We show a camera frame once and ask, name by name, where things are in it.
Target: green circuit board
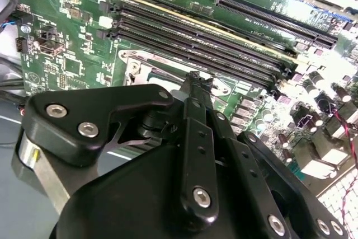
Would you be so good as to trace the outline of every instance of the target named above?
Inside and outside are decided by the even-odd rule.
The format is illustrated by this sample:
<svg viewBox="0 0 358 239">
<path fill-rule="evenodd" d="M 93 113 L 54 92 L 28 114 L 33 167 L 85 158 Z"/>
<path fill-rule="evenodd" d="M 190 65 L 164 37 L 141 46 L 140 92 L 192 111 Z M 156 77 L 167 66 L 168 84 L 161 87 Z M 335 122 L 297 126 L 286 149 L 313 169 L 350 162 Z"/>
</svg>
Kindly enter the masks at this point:
<svg viewBox="0 0 358 239">
<path fill-rule="evenodd" d="M 27 51 L 21 54 L 25 90 L 28 95 L 42 91 L 75 90 L 83 88 L 98 88 L 125 85 L 128 81 L 128 65 L 121 55 L 128 52 L 146 54 L 146 47 L 125 39 L 103 39 L 98 37 L 98 29 L 111 28 L 112 21 L 107 14 L 99 9 L 100 2 L 112 0 L 20 0 L 19 9 L 33 16 L 28 24 L 30 31 L 19 28 L 19 36 L 26 39 Z M 337 37 L 337 43 L 332 50 L 308 45 L 297 36 L 286 31 L 278 30 L 270 24 L 251 20 L 247 16 L 235 14 L 220 8 L 215 0 L 159 0 L 170 3 L 195 14 L 202 15 L 205 23 L 215 26 L 222 22 L 226 26 L 239 29 L 242 33 L 257 40 L 266 40 L 279 44 L 291 53 L 276 50 L 263 43 L 240 39 L 246 48 L 262 52 L 287 63 L 296 63 L 297 71 L 305 80 L 310 72 L 320 71 L 331 82 L 347 85 L 344 76 L 352 77 L 358 60 L 358 24 L 356 18 L 344 11 L 314 0 L 243 0 L 261 7 L 272 14 L 282 15 L 296 22 L 303 23 L 313 29 L 320 30 L 327 35 Z M 39 43 L 39 36 L 44 28 L 55 29 L 55 38 L 50 43 Z M 182 76 L 184 71 L 195 70 L 194 65 L 186 65 L 184 60 L 178 62 L 169 55 L 148 51 L 152 57 L 161 57 L 161 61 L 154 61 L 154 67 L 162 71 Z M 311 100 L 301 90 L 298 82 L 297 93 L 291 97 L 290 104 L 278 104 L 268 96 L 262 87 L 251 85 L 240 79 L 216 73 L 215 77 L 223 85 L 225 91 L 214 98 L 214 107 L 233 122 L 234 131 L 245 129 L 256 131 L 259 136 L 265 136 L 266 143 L 276 148 L 276 135 L 279 132 L 300 133 L 309 135 L 306 131 L 297 131 L 287 123 L 292 121 L 291 110 L 297 103 L 305 103 L 314 107 Z M 162 76 L 152 76 L 152 81 L 165 81 Z M 177 81 L 170 87 L 179 87 Z M 233 116 L 238 107 L 249 100 L 248 113 L 243 120 L 234 122 Z M 255 126 L 257 118 L 261 117 L 263 109 L 269 108 L 274 120 L 266 124 L 265 130 L 258 130 Z"/>
</svg>

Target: silver metal part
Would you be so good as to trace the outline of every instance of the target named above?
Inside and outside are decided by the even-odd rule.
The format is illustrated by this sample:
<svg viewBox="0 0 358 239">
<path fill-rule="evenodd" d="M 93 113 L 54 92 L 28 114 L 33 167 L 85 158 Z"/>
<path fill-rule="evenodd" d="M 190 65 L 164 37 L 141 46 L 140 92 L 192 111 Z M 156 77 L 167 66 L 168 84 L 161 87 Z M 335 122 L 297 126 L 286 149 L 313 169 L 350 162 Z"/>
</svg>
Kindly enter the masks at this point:
<svg viewBox="0 0 358 239">
<path fill-rule="evenodd" d="M 338 111 L 340 116 L 348 123 L 356 123 L 358 121 L 358 108 L 352 103 L 345 103 Z M 328 133 L 335 138 L 341 138 L 345 134 L 345 130 L 340 122 L 332 117 L 326 124 Z"/>
<path fill-rule="evenodd" d="M 331 138 L 322 130 L 315 132 L 311 136 L 311 140 L 322 161 L 338 165 L 348 156 L 344 151 L 344 142 L 337 138 Z"/>
<path fill-rule="evenodd" d="M 194 104 L 194 106 L 200 107 L 200 104 L 197 101 L 193 100 L 192 103 Z"/>
<path fill-rule="evenodd" d="M 63 118 L 67 115 L 67 109 L 64 106 L 58 104 L 49 105 L 46 108 L 46 112 L 49 116 L 54 118 Z"/>
<path fill-rule="evenodd" d="M 98 177 L 97 165 L 86 168 L 66 165 L 29 141 L 25 134 L 20 144 L 19 157 L 26 166 L 33 169 L 58 214 L 75 191 Z"/>
<path fill-rule="evenodd" d="M 343 235 L 343 230 L 341 228 L 341 226 L 339 226 L 336 222 L 331 221 L 331 225 L 334 229 L 335 232 L 337 232 L 339 235 Z"/>
<path fill-rule="evenodd" d="M 335 170 L 333 165 L 321 161 L 315 147 L 306 139 L 301 139 L 293 148 L 301 172 L 318 179 L 326 179 Z"/>
<path fill-rule="evenodd" d="M 169 96 L 167 95 L 167 93 L 164 92 L 164 91 L 160 91 L 160 92 L 159 92 L 159 95 L 162 96 L 162 97 L 165 98 L 165 99 L 167 99 L 167 98 L 169 97 Z"/>
<path fill-rule="evenodd" d="M 248 134 L 248 135 L 247 135 L 247 137 L 248 137 L 248 139 L 250 139 L 250 141 L 251 141 L 251 142 L 253 142 L 253 143 L 255 143 L 255 142 L 256 142 L 256 138 L 255 138 L 255 136 L 254 136 L 254 135 L 252 135 L 252 134 Z"/>
<path fill-rule="evenodd" d="M 84 137 L 93 138 L 98 136 L 99 130 L 94 123 L 81 123 L 78 126 L 78 132 Z"/>
<path fill-rule="evenodd" d="M 202 188 L 196 188 L 193 191 L 194 200 L 201 207 L 207 208 L 211 204 L 210 195 L 206 192 L 206 190 Z"/>
<path fill-rule="evenodd" d="M 279 235 L 285 235 L 285 227 L 282 222 L 274 215 L 269 215 L 268 222 L 271 228 Z"/>
<path fill-rule="evenodd" d="M 224 114 L 218 112 L 218 113 L 217 113 L 217 116 L 218 116 L 218 118 L 219 118 L 220 120 L 225 120 Z"/>
<path fill-rule="evenodd" d="M 21 30 L 21 32 L 23 32 L 24 34 L 29 34 L 29 33 L 31 33 L 31 27 L 30 27 L 30 25 L 21 25 L 21 26 L 20 26 L 20 30 Z"/>
<path fill-rule="evenodd" d="M 327 224 L 325 224 L 322 220 L 317 219 L 317 225 L 318 227 L 321 229 L 321 231 L 325 234 L 325 235 L 329 235 L 331 232 L 329 231 L 329 228 L 327 226 Z"/>
</svg>

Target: motherboard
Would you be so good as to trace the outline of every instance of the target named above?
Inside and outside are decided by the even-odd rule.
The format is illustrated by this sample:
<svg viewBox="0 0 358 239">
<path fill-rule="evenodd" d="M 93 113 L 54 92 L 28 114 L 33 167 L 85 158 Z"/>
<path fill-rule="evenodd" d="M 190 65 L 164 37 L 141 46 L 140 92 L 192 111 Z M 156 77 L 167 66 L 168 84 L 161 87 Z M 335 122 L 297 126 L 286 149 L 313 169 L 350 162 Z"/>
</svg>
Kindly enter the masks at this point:
<svg viewBox="0 0 358 239">
<path fill-rule="evenodd" d="M 303 140 L 319 153 L 326 137 L 344 135 L 332 107 L 347 121 L 358 110 L 357 17 L 317 0 L 20 0 L 14 18 L 27 95 L 144 83 L 172 91 L 199 71 L 233 131 L 255 133 L 295 171 L 307 166 L 296 160 Z M 348 156 L 332 144 L 340 161 L 314 158 L 322 167 Z"/>
</svg>

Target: surface-mount component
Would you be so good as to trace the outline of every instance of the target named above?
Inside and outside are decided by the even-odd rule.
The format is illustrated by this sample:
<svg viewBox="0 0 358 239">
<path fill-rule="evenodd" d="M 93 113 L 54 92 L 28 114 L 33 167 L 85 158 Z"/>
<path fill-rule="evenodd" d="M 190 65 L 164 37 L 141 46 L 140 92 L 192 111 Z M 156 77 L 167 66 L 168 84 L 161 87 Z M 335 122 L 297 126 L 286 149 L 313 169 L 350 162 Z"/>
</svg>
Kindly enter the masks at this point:
<svg viewBox="0 0 358 239">
<path fill-rule="evenodd" d="M 331 138 L 328 133 L 322 130 L 314 133 L 311 140 L 322 161 L 339 165 L 348 156 L 344 150 L 343 141 Z"/>
<path fill-rule="evenodd" d="M 315 151 L 314 145 L 306 139 L 301 139 L 294 147 L 295 157 L 301 172 L 319 179 L 326 179 L 335 168 L 322 162 Z"/>
<path fill-rule="evenodd" d="M 338 113 L 342 119 L 348 123 L 356 123 L 358 121 L 358 108 L 353 102 L 345 103 L 339 110 Z M 328 133 L 334 138 L 341 138 L 345 130 L 341 123 L 333 116 L 326 124 Z"/>
</svg>

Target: black expansion slot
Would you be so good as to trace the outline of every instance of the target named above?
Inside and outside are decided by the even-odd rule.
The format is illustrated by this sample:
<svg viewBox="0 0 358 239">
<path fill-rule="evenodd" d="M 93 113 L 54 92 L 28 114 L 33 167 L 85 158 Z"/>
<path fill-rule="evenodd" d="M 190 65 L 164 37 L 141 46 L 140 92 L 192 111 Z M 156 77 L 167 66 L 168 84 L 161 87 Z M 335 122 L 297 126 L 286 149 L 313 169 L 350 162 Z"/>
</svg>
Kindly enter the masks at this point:
<svg viewBox="0 0 358 239">
<path fill-rule="evenodd" d="M 262 37 L 254 35 L 254 34 L 252 34 L 250 32 L 244 31 L 244 30 L 242 30 L 240 28 L 234 27 L 232 25 L 228 25 L 228 24 L 226 24 L 224 22 L 215 20 L 212 17 L 208 17 L 208 16 L 205 16 L 203 14 L 194 12 L 193 10 L 183 8 L 181 6 L 173 4 L 171 2 L 166 2 L 166 1 L 162 1 L 162 0 L 148 0 L 148 1 L 151 2 L 151 3 L 154 3 L 154 4 L 158 4 L 158 5 L 162 6 L 162 7 L 166 7 L 169 10 L 175 10 L 175 11 L 177 11 L 179 13 L 189 15 L 189 16 L 191 16 L 193 18 L 197 18 L 200 21 L 206 21 L 206 23 L 209 24 L 209 25 L 214 25 L 215 27 L 217 27 L 217 28 L 219 28 L 221 30 L 229 31 L 232 34 L 235 34 L 235 35 L 239 36 L 240 38 L 243 38 L 243 39 L 258 43 L 258 44 L 260 44 L 262 46 L 266 46 L 266 47 L 271 48 L 271 49 L 275 49 L 279 53 L 282 53 L 282 54 L 285 54 L 287 56 L 294 57 L 294 58 L 297 57 L 297 53 L 295 51 L 293 51 L 293 50 L 288 49 L 286 47 L 286 45 L 284 45 L 284 44 L 278 43 L 276 41 L 264 39 Z"/>
<path fill-rule="evenodd" d="M 215 62 L 228 63 L 228 65 L 234 65 L 235 69 L 241 69 L 242 72 L 248 73 L 252 76 L 270 80 L 272 76 L 278 75 L 277 71 L 266 69 L 260 65 L 255 65 L 250 62 L 245 62 L 237 56 L 231 56 L 223 51 L 218 51 L 210 47 L 205 47 L 200 43 L 192 42 L 181 36 L 173 36 L 168 32 L 160 31 L 158 28 L 151 27 L 149 25 L 143 25 L 140 22 L 128 21 L 127 19 L 121 20 L 119 28 L 138 30 L 146 36 L 156 37 L 157 39 L 165 39 L 169 44 L 175 44 L 177 47 L 181 47 L 185 51 L 190 51 L 196 55 L 201 55 L 209 60 Z"/>
<path fill-rule="evenodd" d="M 251 59 L 255 65 L 263 67 L 271 67 L 271 69 L 278 69 L 284 71 L 287 65 L 283 65 L 282 61 L 270 57 L 268 55 L 259 53 L 257 51 L 246 48 L 242 45 L 233 43 L 229 40 L 216 37 L 215 35 L 208 34 L 202 30 L 193 29 L 193 27 L 186 26 L 173 20 L 172 18 L 165 18 L 163 16 L 155 15 L 154 13 L 140 10 L 137 7 L 124 6 L 120 12 L 120 15 L 127 17 L 129 20 L 149 20 L 150 22 L 157 24 L 161 23 L 163 26 L 160 29 L 170 31 L 171 33 L 178 36 L 190 37 L 193 41 L 198 41 L 208 48 L 214 48 L 216 50 L 224 51 L 225 53 L 231 54 L 232 56 L 242 55 L 247 59 Z"/>
<path fill-rule="evenodd" d="M 245 74 L 241 69 L 235 70 L 232 66 L 228 66 L 225 63 L 212 62 L 205 57 L 190 53 L 189 51 L 183 51 L 173 44 L 166 44 L 162 40 L 153 40 L 145 35 L 133 32 L 132 29 L 112 29 L 107 36 L 112 39 L 120 38 L 133 42 L 134 44 L 153 50 L 154 53 L 159 52 L 163 55 L 170 55 L 180 61 L 191 62 L 192 64 L 207 69 L 209 73 L 216 71 L 216 73 L 225 74 L 234 79 L 243 80 L 262 88 L 271 88 L 273 84 L 272 81 L 265 81 L 262 78 Z"/>
<path fill-rule="evenodd" d="M 275 30 L 286 32 L 298 39 L 310 42 L 310 45 L 332 49 L 338 38 L 328 33 L 273 13 L 245 0 L 216 0 L 217 7 L 244 16 L 260 24 L 269 25 Z"/>
</svg>

